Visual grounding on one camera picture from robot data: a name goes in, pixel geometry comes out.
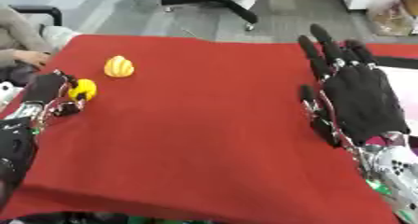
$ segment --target chair wheel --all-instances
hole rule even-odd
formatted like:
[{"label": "chair wheel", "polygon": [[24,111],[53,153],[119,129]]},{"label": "chair wheel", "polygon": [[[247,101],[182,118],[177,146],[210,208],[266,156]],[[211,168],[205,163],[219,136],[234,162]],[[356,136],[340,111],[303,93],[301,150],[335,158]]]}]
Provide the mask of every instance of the chair wheel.
[{"label": "chair wheel", "polygon": [[172,11],[174,11],[174,9],[172,7],[165,7],[164,11],[165,12],[172,12]]},{"label": "chair wheel", "polygon": [[251,31],[253,31],[253,30],[254,30],[254,28],[256,28],[256,25],[254,25],[254,24],[252,24],[252,23],[247,23],[247,24],[245,25],[245,30],[246,30],[247,32],[251,32]]}]

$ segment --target robotic hand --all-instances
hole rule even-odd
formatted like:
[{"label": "robotic hand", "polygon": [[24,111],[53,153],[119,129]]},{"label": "robotic hand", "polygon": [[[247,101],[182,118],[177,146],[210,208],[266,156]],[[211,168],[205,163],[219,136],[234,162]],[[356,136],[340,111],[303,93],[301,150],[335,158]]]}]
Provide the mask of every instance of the robotic hand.
[{"label": "robotic hand", "polygon": [[313,104],[314,90],[310,86],[300,90],[302,101],[315,111],[313,128],[335,147],[347,138],[353,145],[362,146],[373,136],[408,133],[403,110],[386,74],[376,67],[367,48],[355,40],[345,41],[340,48],[316,24],[311,32],[325,56],[307,36],[300,37],[300,46],[320,86],[319,104]]},{"label": "robotic hand", "polygon": [[[68,88],[78,88],[74,101],[60,102]],[[25,89],[19,108],[0,120],[0,210],[32,166],[35,135],[45,128],[47,118],[79,112],[87,92],[91,91],[80,88],[72,76],[55,70],[36,77]]]},{"label": "robotic hand", "polygon": [[307,36],[299,38],[319,90],[300,87],[311,127],[330,145],[353,155],[359,173],[399,218],[418,223],[418,158],[386,74],[360,42],[347,40],[339,46],[316,24],[311,33],[322,52]]}]

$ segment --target person's hand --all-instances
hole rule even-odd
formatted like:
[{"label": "person's hand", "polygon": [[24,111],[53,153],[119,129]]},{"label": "person's hand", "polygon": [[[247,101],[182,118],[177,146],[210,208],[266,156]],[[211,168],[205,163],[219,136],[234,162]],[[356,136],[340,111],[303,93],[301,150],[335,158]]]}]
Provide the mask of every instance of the person's hand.
[{"label": "person's hand", "polygon": [[311,33],[321,44],[323,55],[307,36],[300,36],[299,42],[319,83],[319,99],[311,86],[300,88],[312,127],[336,147],[341,138],[361,146],[374,136],[409,133],[387,76],[376,67],[368,49],[355,40],[339,47],[316,24]]},{"label": "person's hand", "polygon": [[17,49],[14,51],[14,57],[15,60],[32,64],[36,68],[40,69],[48,62],[50,55],[39,51]]}]

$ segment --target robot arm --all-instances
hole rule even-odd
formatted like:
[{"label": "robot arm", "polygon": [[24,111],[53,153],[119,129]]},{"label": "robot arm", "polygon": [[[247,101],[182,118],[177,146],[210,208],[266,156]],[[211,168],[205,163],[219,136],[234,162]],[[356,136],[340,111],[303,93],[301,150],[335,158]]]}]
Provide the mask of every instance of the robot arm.
[{"label": "robot arm", "polygon": [[86,102],[78,89],[72,102],[60,102],[78,82],[59,70],[38,76],[24,91],[19,108],[0,120],[0,210],[31,168],[38,146],[35,136],[45,128],[49,116],[79,112]]}]

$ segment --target table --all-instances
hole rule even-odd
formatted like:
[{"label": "table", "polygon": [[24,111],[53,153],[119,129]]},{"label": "table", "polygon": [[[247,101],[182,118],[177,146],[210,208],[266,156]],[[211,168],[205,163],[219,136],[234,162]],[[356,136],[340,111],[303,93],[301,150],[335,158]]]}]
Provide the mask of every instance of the table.
[{"label": "table", "polygon": [[[416,45],[375,45],[414,56]],[[104,75],[106,59],[136,65]],[[309,128],[295,44],[81,35],[49,64],[97,82],[84,112],[54,120],[3,217],[111,211],[230,223],[396,223],[343,150]]]}]

